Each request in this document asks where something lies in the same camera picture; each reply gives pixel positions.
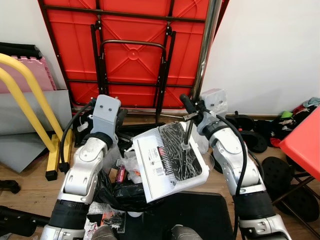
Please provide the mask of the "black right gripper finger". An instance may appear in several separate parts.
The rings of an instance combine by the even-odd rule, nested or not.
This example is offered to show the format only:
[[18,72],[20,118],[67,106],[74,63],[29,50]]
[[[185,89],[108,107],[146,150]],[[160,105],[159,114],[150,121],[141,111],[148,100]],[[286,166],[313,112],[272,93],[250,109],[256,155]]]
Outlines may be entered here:
[[180,101],[183,103],[187,114],[194,114],[198,112],[198,107],[194,104],[192,99],[187,96],[187,94],[181,94]]

